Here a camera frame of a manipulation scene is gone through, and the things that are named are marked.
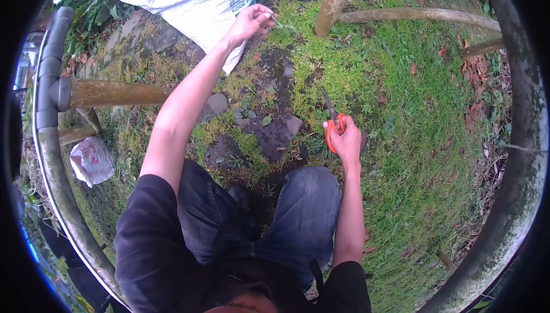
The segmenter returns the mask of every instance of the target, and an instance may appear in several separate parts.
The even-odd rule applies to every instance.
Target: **ground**
[[[509,134],[504,117],[509,88],[489,81],[482,89],[488,99],[481,100],[481,92],[461,74],[459,55],[464,40],[474,44],[496,34],[437,21],[381,21],[337,23],[327,38],[317,38],[313,25],[321,0],[258,1],[297,33],[272,30],[265,40],[254,37],[247,44],[237,67],[218,80],[219,95],[205,107],[187,157],[226,188],[234,182],[249,186],[256,194],[251,211],[268,228],[283,177],[292,169],[326,166],[341,184],[340,161],[326,147],[322,130],[328,118],[319,91],[323,85],[337,111],[352,115],[363,131],[363,266],[373,309],[417,309],[449,276],[438,256],[447,255],[457,266],[484,222],[486,198],[480,197],[494,188],[484,189],[479,169],[495,165],[491,176],[502,173],[505,157],[488,164],[484,153],[493,152],[499,134]],[[350,0],[345,11],[405,6],[484,14],[474,0]],[[77,78],[174,87],[204,56],[147,12],[107,30],[104,40],[99,52],[75,69]],[[498,68],[499,57],[491,59]],[[502,92],[500,100],[495,91]],[[485,110],[469,120],[473,102]],[[115,224],[138,177],[159,108],[97,109],[116,173],[93,188],[71,180],[86,222],[99,244],[107,244],[113,262]],[[65,114],[64,125],[79,123],[72,112]],[[69,167],[68,174],[74,178]]]

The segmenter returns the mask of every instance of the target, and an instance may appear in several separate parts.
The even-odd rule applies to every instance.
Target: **jeans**
[[[302,167],[286,175],[271,227],[258,240],[252,216],[208,172],[186,159],[178,193],[185,245],[196,260],[258,257],[291,268],[300,286],[313,282],[308,263],[323,270],[334,252],[340,190],[325,167]]]

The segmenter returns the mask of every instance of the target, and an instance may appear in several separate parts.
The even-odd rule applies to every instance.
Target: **scissors handle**
[[[340,113],[338,114],[338,123],[340,123],[340,129],[342,130],[342,134],[344,134],[345,132],[345,126],[344,126],[344,121],[342,120],[342,118],[344,117],[344,114]],[[336,153],[336,150],[334,149],[334,147],[332,146],[332,142],[331,142],[331,129],[334,129],[334,131],[338,134],[338,135],[342,135],[338,132],[338,128],[336,127],[336,124],[334,123],[334,120],[333,119],[330,119],[328,121],[328,127],[327,127],[327,133],[326,133],[326,138],[327,138],[327,145],[328,145],[328,149],[330,151],[332,151],[333,153]]]

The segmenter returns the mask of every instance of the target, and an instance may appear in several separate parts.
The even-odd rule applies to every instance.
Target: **person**
[[[227,56],[255,33],[266,34],[274,26],[270,13],[260,4],[243,9],[158,113],[114,240],[115,278],[134,312],[370,312],[361,266],[361,132],[350,116],[345,133],[331,136],[344,170],[341,199],[326,168],[290,172],[262,238],[243,188],[228,192],[185,159]],[[321,269],[331,258],[323,283]],[[312,304],[303,293],[314,278],[319,297]]]

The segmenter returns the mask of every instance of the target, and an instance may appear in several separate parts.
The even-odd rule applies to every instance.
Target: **dark gray pipe fitting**
[[[38,72],[36,102],[37,129],[57,126],[57,113],[69,104],[70,79],[59,78],[66,34],[72,24],[74,11],[60,7],[52,19],[50,36],[46,41]]]

